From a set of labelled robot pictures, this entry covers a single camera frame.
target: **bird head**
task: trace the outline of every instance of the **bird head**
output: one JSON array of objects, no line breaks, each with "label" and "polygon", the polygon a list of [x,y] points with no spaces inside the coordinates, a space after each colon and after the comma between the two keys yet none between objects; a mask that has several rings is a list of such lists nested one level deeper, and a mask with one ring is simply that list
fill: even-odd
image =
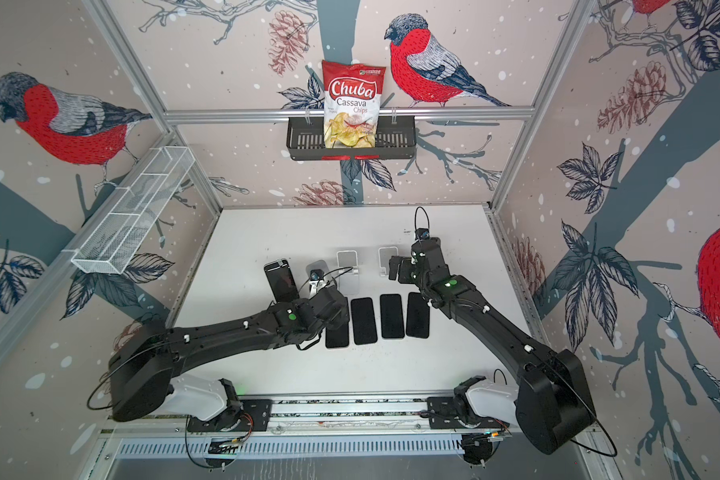
[{"label": "bird head", "polygon": [[24,93],[38,84],[34,77],[21,72],[11,72],[0,77],[0,120],[29,120],[24,108]]},{"label": "bird head", "polygon": [[420,14],[406,13],[394,17],[394,20],[389,23],[387,32],[384,33],[384,38],[391,40],[392,43],[399,47],[400,44],[403,43],[403,40],[405,40],[405,36],[411,33],[411,31],[417,28],[426,29],[428,27],[427,21],[424,20],[424,17]]}]

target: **bird wing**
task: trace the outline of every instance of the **bird wing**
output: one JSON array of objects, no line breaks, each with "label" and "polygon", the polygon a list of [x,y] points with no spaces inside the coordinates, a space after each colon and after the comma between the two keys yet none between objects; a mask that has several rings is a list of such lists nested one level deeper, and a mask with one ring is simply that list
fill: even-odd
[{"label": "bird wing", "polygon": [[446,50],[432,34],[429,35],[427,47],[421,53],[410,54],[405,60],[421,76],[441,84],[446,84],[443,80],[461,67],[461,60],[456,54]]},{"label": "bird wing", "polygon": [[134,108],[112,105],[92,96],[68,94],[48,87],[59,106],[50,128],[60,134],[89,137],[121,125],[152,118]]}]

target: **black basket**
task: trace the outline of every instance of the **black basket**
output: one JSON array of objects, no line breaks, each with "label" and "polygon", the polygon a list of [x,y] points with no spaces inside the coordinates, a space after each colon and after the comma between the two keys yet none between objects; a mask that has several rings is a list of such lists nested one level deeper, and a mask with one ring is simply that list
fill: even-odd
[{"label": "black basket", "polygon": [[323,117],[291,117],[286,145],[293,160],[410,160],[416,154],[416,129],[412,115],[378,118],[376,146],[373,148],[326,148]]}]

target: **metal beam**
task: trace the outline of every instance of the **metal beam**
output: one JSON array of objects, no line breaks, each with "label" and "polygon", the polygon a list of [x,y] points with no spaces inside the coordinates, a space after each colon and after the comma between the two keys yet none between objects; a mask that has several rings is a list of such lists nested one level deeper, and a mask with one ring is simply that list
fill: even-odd
[{"label": "metal beam", "polygon": [[534,100],[534,106],[536,108],[535,115],[533,119],[526,122],[525,126],[523,126],[518,142],[512,150],[512,155],[496,186],[494,199],[491,202],[494,212],[498,212],[507,200],[507,195],[509,194],[512,183],[518,176],[520,166],[528,155],[530,145],[552,102],[554,92],[563,79],[565,69],[568,63],[570,63],[571,57],[574,55],[582,33],[584,33],[584,28],[589,21],[589,16],[594,9],[595,2],[596,0],[576,0],[575,5],[571,7],[570,14],[568,14],[568,23],[565,25],[565,30],[563,30],[560,36],[560,43],[557,45],[557,50],[550,61],[550,66],[547,69],[547,73],[541,82],[541,87]]},{"label": "metal beam", "polygon": [[152,113],[157,126],[163,133],[169,131],[170,126],[163,117],[165,112],[163,101],[160,100],[157,90],[155,90],[146,75],[143,65],[131,48],[130,43],[128,43],[125,33],[117,23],[112,9],[106,4],[106,0],[82,0],[82,2],[128,79],[138,88],[137,93],[141,96],[147,109]]},{"label": "metal beam", "polygon": [[[172,144],[174,140],[174,134],[165,134],[155,142],[153,148]],[[123,178],[121,185],[131,185],[149,164],[148,161],[138,162]],[[75,249],[80,248],[94,232],[106,214],[113,209],[115,203],[123,197],[124,192],[125,190],[115,190],[106,198],[65,249],[48,265],[42,277],[32,285],[24,298],[10,311],[10,315],[0,321],[0,364],[13,352],[39,315],[44,314],[48,305],[57,298],[60,285],[71,278],[77,270],[77,267],[71,262]]]},{"label": "metal beam", "polygon": [[[271,124],[284,123],[290,117],[305,117],[307,110],[168,110],[169,125],[188,124]],[[431,107],[382,108],[382,115],[413,115],[416,120],[531,120],[533,107]],[[323,110],[309,110],[309,115],[322,117]]]}]

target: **pine cone illustration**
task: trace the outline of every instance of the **pine cone illustration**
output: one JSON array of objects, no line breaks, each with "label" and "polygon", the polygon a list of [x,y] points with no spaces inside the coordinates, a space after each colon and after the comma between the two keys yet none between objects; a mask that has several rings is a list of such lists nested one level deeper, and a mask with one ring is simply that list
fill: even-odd
[{"label": "pine cone illustration", "polygon": [[298,189],[298,197],[293,201],[300,205],[344,205],[354,204],[355,198],[339,183],[331,180],[321,180],[319,184],[310,187],[303,184]]},{"label": "pine cone illustration", "polygon": [[518,259],[520,265],[520,273],[528,284],[528,290],[534,296],[540,296],[540,288],[547,279],[547,273],[544,270],[544,262],[541,261],[541,255],[530,245],[530,238],[521,242],[519,238],[514,239],[514,255]]},{"label": "pine cone illustration", "polygon": [[278,75],[293,70],[307,51],[307,28],[296,14],[281,10],[269,24],[269,67]]},{"label": "pine cone illustration", "polygon": [[630,75],[626,85],[611,96],[597,115],[597,129],[608,127],[610,133],[633,124],[640,125],[661,102],[666,93],[666,69],[659,62],[648,65]]}]

